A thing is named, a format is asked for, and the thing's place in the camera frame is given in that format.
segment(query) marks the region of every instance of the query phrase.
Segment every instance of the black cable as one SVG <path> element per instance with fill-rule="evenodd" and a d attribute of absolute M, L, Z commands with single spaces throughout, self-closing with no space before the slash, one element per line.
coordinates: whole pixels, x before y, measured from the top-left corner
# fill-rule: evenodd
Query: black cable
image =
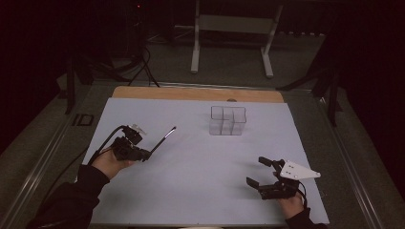
<path fill-rule="evenodd" d="M 150 81 L 152 80 L 152 81 L 155 83 L 155 85 L 158 86 L 158 88 L 159 88 L 159 87 L 160 87 L 159 83 L 156 81 L 155 77 L 154 77 L 154 76 L 152 75 L 152 73 L 151 73 L 151 70 L 149 69 L 149 66 L 148 66 L 149 60 L 148 60 L 148 62 L 146 62 L 146 61 L 143 59 L 143 57 L 142 57 L 142 60 L 143 60 L 143 62 L 144 62 L 144 64 L 145 64 L 145 66 L 146 66 L 145 70 L 146 70 L 146 73 L 147 73 L 148 78 L 149 78 L 149 86 L 150 86 Z"/>
<path fill-rule="evenodd" d="M 146 68 L 147 64 L 149 63 L 149 60 L 151 58 L 151 53 L 148 51 L 148 49 L 146 49 L 146 48 L 144 48 L 144 49 L 148 52 L 148 58 L 145 61 L 145 59 L 142 57 L 144 64 L 143 64 L 142 68 L 140 68 L 140 70 L 136 74 L 134 74 L 134 77 L 132 77 L 132 79 L 129 81 L 128 86 L 131 86 L 131 84 L 134 82 L 135 78 L 137 78 L 137 76 Z"/>
<path fill-rule="evenodd" d="M 55 179 L 55 181 L 53 182 L 53 184 L 51 185 L 51 187 L 48 189 L 47 194 L 45 194 L 44 198 L 42 199 L 42 202 L 40 204 L 40 206 L 42 206 L 42 204 L 45 202 L 45 200 L 48 198 L 48 195 L 50 194 L 51 190 L 53 189 L 53 187 L 55 186 L 55 184 L 59 181 L 60 177 L 62 177 L 62 175 L 69 169 L 69 167 L 72 166 L 73 163 L 75 163 L 75 161 L 77 161 L 84 153 L 87 152 L 87 150 L 89 149 L 89 146 L 87 146 L 82 152 L 80 152 L 80 154 L 78 156 L 76 156 L 71 163 L 69 163 L 63 170 L 62 172 L 60 172 L 60 174 L 57 176 L 57 178 Z"/>
<path fill-rule="evenodd" d="M 113 137 L 113 135 L 119 131 L 119 129 L 123 129 L 124 126 L 118 126 L 115 130 L 113 130 L 110 135 L 107 137 L 107 139 L 105 139 L 105 141 L 102 143 L 102 145 L 100 146 L 100 148 L 98 148 L 98 150 L 95 151 L 95 153 L 92 155 L 92 157 L 90 158 L 89 162 L 87 163 L 88 165 L 92 165 L 93 162 L 95 161 L 95 159 L 100 156 L 100 152 L 101 150 L 104 148 L 104 146 L 107 144 L 107 142 L 111 139 L 111 137 Z"/>
<path fill-rule="evenodd" d="M 304 193 L 298 189 L 298 193 L 301 194 L 301 196 L 304 199 L 304 209 L 306 209 L 308 207 L 308 203 L 307 203 L 307 189 L 305 188 L 304 184 L 300 181 L 300 184 L 303 186 L 304 188 Z"/>

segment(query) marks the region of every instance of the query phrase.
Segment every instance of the metal frame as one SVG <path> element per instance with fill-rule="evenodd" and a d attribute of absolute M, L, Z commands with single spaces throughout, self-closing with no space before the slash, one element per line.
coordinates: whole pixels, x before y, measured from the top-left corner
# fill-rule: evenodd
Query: metal frame
<path fill-rule="evenodd" d="M 278 6 L 274 18 L 271 19 L 206 15 L 200 14 L 200 0 L 196 0 L 194 49 L 191 60 L 191 73 L 197 73 L 199 71 L 201 48 L 200 31 L 236 31 L 268 35 L 266 45 L 261 48 L 261 55 L 265 66 L 266 77 L 272 78 L 273 70 L 271 68 L 270 58 L 268 57 L 268 51 L 273 42 L 282 11 L 283 6 Z"/>

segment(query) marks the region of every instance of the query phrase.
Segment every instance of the human hand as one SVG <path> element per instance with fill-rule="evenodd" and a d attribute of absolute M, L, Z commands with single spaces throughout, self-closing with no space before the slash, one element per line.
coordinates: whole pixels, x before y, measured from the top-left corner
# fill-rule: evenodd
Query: human hand
<path fill-rule="evenodd" d="M 298 192 L 292 198 L 278 198 L 284 217 L 290 219 L 298 213 L 304 211 L 304 204 L 301 194 Z"/>
<path fill-rule="evenodd" d="M 131 166 L 135 161 L 132 160 L 117 160 L 113 150 L 109 147 L 101 151 L 92 163 L 92 166 L 101 171 L 107 178 L 114 178 L 121 169 Z"/>

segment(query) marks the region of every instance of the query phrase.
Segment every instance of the white table surface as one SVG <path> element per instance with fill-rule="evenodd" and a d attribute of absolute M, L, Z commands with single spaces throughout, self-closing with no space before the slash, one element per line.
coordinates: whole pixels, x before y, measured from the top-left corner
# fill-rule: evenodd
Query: white table surface
<path fill-rule="evenodd" d="M 243 134 L 210 135 L 211 106 L 246 107 Z M 147 133 L 138 146 L 149 151 L 174 126 L 177 130 L 149 160 L 122 170 L 104 187 L 92 223 L 285 224 L 276 200 L 261 200 L 245 179 L 251 177 L 262 185 L 277 181 L 272 175 L 274 169 L 259 163 L 259 156 L 291 160 L 310 168 L 286 103 L 110 98 L 83 163 L 87 163 L 116 127 L 134 123 Z M 119 131 L 110 143 L 122 135 Z M 308 193 L 311 219 L 329 223 L 315 180 L 302 182 Z"/>

